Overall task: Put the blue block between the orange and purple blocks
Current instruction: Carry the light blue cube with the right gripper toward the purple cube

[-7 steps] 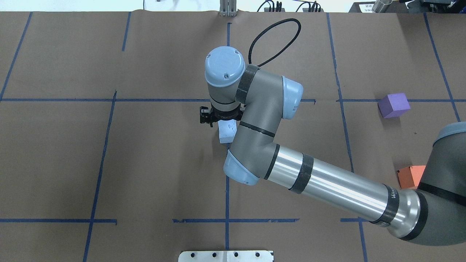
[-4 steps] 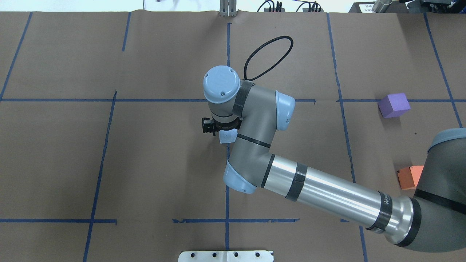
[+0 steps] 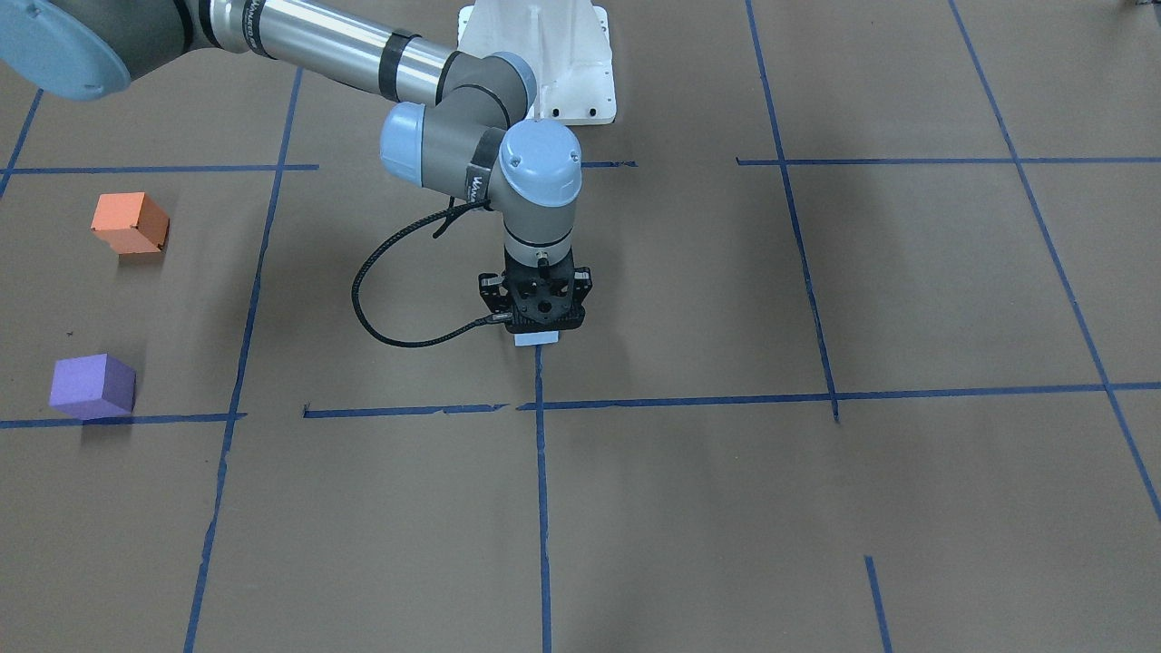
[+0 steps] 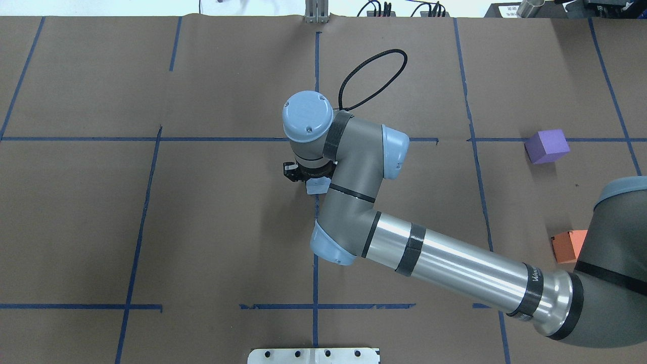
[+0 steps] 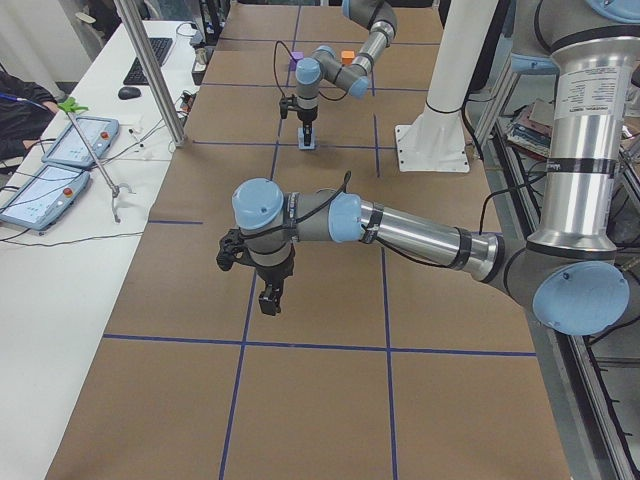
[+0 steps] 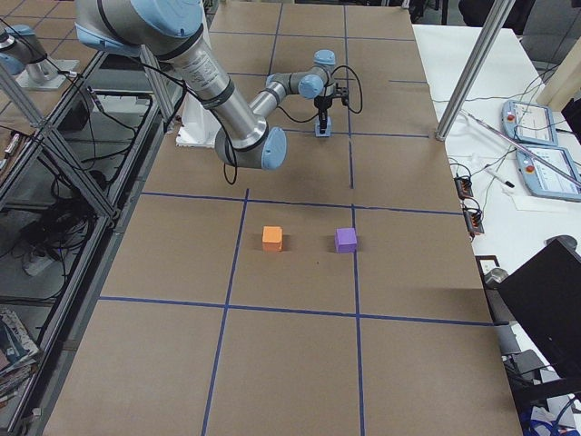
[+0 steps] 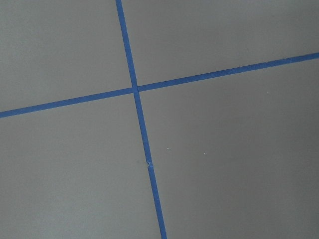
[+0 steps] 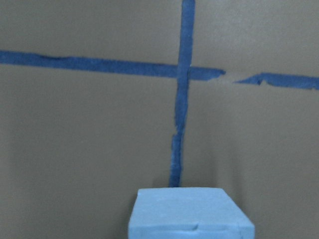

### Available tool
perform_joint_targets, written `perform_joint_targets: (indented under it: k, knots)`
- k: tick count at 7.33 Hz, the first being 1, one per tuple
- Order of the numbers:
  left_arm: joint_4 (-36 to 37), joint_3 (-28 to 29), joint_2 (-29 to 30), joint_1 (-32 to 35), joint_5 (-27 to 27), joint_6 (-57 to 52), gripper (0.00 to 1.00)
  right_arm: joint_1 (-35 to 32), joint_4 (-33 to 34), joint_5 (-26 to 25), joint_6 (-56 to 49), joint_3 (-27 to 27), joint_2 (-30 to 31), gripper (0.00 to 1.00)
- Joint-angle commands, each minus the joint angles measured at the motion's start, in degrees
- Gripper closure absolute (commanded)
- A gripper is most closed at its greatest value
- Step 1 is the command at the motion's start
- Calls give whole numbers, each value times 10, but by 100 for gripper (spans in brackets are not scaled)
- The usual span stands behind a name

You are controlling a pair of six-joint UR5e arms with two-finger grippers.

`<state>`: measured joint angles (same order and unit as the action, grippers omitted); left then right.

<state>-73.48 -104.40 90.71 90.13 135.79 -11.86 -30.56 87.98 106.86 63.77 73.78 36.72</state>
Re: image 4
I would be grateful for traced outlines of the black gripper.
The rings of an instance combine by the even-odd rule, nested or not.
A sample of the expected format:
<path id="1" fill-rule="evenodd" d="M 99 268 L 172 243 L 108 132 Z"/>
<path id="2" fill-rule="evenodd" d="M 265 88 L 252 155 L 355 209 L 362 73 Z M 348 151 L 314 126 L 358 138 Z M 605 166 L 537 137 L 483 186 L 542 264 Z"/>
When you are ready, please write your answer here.
<path id="1" fill-rule="evenodd" d="M 323 166 L 317 168 L 310 168 L 297 163 L 297 177 L 295 181 L 307 181 L 309 179 L 319 179 L 321 177 L 332 178 L 337 168 L 337 164 L 333 161 L 328 161 Z"/>

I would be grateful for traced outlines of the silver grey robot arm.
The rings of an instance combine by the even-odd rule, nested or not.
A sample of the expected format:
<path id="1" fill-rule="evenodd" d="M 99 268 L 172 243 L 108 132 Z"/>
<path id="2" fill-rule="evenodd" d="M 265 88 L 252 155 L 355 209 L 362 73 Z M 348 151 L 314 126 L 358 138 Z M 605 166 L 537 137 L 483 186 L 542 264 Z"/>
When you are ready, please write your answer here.
<path id="1" fill-rule="evenodd" d="M 328 178 L 309 246 L 328 262 L 365 258 L 436 284 L 533 325 L 566 345 L 620 348 L 645 342 L 645 176 L 613 180 L 592 210 L 571 271 L 513 260 L 466 235 L 407 221 L 375 207 L 384 180 L 400 175 L 407 134 L 335 110 L 314 90 L 282 106 L 293 181 Z"/>

